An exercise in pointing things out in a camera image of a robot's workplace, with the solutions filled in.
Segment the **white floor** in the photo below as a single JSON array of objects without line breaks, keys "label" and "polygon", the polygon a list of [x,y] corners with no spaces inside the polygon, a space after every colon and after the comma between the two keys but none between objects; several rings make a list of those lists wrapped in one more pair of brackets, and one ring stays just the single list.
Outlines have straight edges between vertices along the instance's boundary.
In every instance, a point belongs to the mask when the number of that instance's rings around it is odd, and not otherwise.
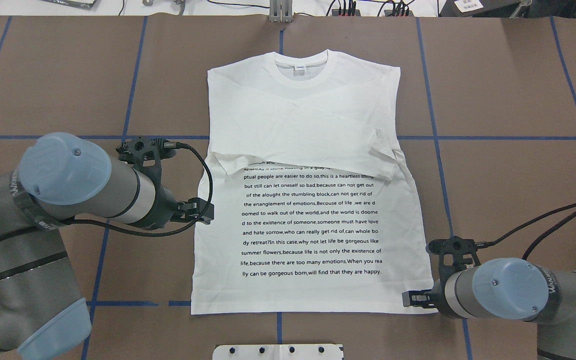
[{"label": "white floor", "polygon": [[[142,0],[96,0],[92,9],[79,9],[45,2],[43,0],[0,0],[0,16],[112,16],[118,15],[123,2],[125,9],[121,13],[126,16],[145,16],[156,13],[179,14],[179,5],[174,0],[153,0],[152,6],[144,6]],[[268,6],[268,0],[216,0],[224,3],[244,3]],[[381,0],[358,0],[357,9],[362,16],[376,16],[381,6]],[[446,0],[439,0],[443,7]],[[324,16],[329,0],[293,0],[293,12],[304,12],[313,16]],[[415,16],[437,16],[437,0],[414,0],[410,9]],[[268,14],[267,9],[245,6],[225,6],[211,4],[206,0],[186,0],[184,15],[247,15]]]}]

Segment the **white mounting plate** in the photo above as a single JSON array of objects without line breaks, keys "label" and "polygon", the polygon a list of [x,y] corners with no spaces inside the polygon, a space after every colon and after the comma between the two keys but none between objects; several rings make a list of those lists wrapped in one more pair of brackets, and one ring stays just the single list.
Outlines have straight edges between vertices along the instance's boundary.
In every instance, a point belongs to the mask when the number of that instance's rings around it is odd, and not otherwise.
[{"label": "white mounting plate", "polygon": [[344,346],[342,344],[220,345],[214,349],[212,360],[344,360]]}]

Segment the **shirt tag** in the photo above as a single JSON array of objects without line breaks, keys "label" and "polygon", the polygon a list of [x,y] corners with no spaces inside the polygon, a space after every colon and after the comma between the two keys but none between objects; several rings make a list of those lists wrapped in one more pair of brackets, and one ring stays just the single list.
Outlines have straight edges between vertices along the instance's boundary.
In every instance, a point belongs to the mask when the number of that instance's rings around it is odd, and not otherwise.
[{"label": "shirt tag", "polygon": [[480,0],[457,0],[454,2],[454,4],[457,6],[457,9],[459,9],[459,11],[462,13],[471,12],[477,9],[483,9],[484,7],[480,2]]},{"label": "shirt tag", "polygon": [[294,74],[295,75],[305,75],[306,74],[306,66],[295,65],[294,66]]}]

